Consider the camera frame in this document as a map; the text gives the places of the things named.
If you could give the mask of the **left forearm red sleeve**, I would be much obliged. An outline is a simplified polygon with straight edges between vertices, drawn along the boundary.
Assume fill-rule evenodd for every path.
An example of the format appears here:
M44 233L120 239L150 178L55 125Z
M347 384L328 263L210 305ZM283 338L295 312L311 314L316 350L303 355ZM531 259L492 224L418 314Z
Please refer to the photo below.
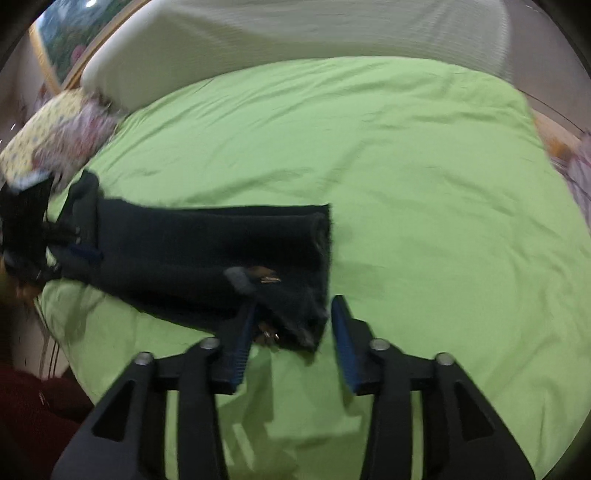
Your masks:
M49 479L93 409L73 380L1 366L1 477Z

